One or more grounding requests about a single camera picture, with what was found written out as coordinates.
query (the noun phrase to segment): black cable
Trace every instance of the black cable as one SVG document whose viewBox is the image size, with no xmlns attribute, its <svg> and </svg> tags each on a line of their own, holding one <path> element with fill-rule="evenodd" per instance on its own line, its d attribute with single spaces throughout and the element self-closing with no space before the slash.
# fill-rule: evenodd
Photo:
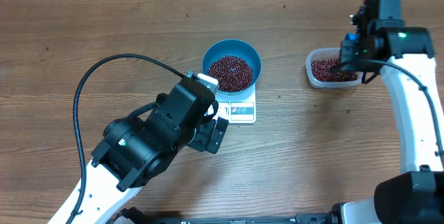
<svg viewBox="0 0 444 224">
<path fill-rule="evenodd" d="M 128 115 L 128 117 L 129 117 L 129 118 L 135 118 L 135 117 L 138 117 L 138 116 L 140 116 L 141 114 L 143 114 L 143 113 L 145 113 L 145 112 L 148 112 L 148 111 L 154 109 L 154 107 L 156 107 L 156 106 L 157 106 L 157 103 L 156 103 L 156 102 L 152 102 L 152 103 L 146 104 L 146 105 L 144 105 L 144 106 L 141 106 L 141 107 L 137 108 L 136 110 L 133 110 L 133 112 L 131 112 L 131 113 Z"/>
<path fill-rule="evenodd" d="M 439 158 L 441 160 L 441 164 L 442 164 L 442 166 L 444 168 L 444 150 L 443 150 L 443 143 L 441 141 L 441 132 L 440 132 L 440 129 L 439 129 L 438 115 L 436 114 L 435 106 L 434 106 L 432 98 L 431 98 L 431 96 L 430 96 L 430 94 L 429 94 L 429 92 L 427 90 L 427 87 L 424 86 L 423 83 L 418 78 L 416 78 L 412 73 L 410 73 L 406 69 L 400 67 L 399 65 L 396 65 L 396 64 L 393 64 L 393 63 L 390 63 L 390 62 L 381 61 L 381 60 L 351 60 L 351 61 L 346 61 L 346 62 L 342 62 L 341 64 L 333 66 L 330 69 L 330 71 L 334 71 L 334 70 L 338 69 L 339 67 L 342 67 L 342 66 L 347 65 L 347 64 L 359 64 L 359 63 L 372 63 L 372 64 L 382 64 L 382 65 L 390 66 L 390 67 L 395 68 L 395 69 L 401 71 L 402 73 L 406 74 L 413 81 L 415 81 L 416 84 L 418 84 L 419 90 L 424 93 L 424 96 L 427 99 L 427 102 L 429 103 L 430 112 L 432 114 L 432 120 L 433 120 L 434 129 L 435 129 L 436 145 L 438 146 L 438 152 L 437 153 L 435 152 L 435 155 L 439 156 Z"/>
<path fill-rule="evenodd" d="M 367 72 L 364 71 L 362 73 L 362 78 L 361 78 L 361 83 L 362 84 L 366 84 L 366 76 L 367 76 Z"/>
<path fill-rule="evenodd" d="M 82 80 L 79 82 L 76 90 L 76 95 L 74 96 L 74 106 L 72 108 L 73 110 L 73 122 L 74 122 L 74 133 L 76 134 L 76 141 L 77 141 L 77 149 L 78 149 L 78 157 L 80 160 L 80 171 L 81 171 L 81 179 L 80 179 L 80 193 L 78 195 L 77 203 L 74 206 L 74 209 L 71 212 L 71 215 L 68 218 L 67 224 L 72 223 L 74 220 L 74 217 L 78 214 L 78 210 L 80 209 L 80 206 L 82 205 L 83 197 L 85 196 L 85 188 L 86 188 L 86 165 L 85 165 L 85 155 L 83 154 L 83 147 L 82 147 L 82 138 L 80 137 L 80 128 L 78 126 L 78 101 L 80 99 L 80 92 L 82 91 L 83 85 L 85 84 L 86 80 L 88 79 L 89 75 L 97 69 L 102 64 L 105 64 L 106 62 L 109 62 L 111 60 L 116 60 L 118 58 L 138 58 L 141 60 L 146 60 L 149 62 L 152 62 L 154 64 L 159 65 L 160 67 L 163 67 L 172 73 L 176 74 L 177 76 L 183 78 L 185 77 L 184 74 L 180 73 L 179 71 L 176 71 L 175 69 L 171 68 L 170 66 L 159 62 L 157 60 L 154 60 L 152 58 L 146 57 L 144 55 L 137 55 L 137 54 L 118 54 L 113 55 L 108 58 L 104 58 L 100 61 L 98 61 L 95 65 L 93 65 L 89 70 L 83 75 Z"/>
<path fill-rule="evenodd" d="M 378 75 L 378 73 L 377 72 L 375 72 L 370 78 L 368 78 L 367 80 L 364 80 L 364 77 L 362 77 L 362 83 L 363 84 L 368 84 L 369 82 L 371 82 L 374 78 L 376 78 L 377 77 L 377 75 Z"/>
</svg>

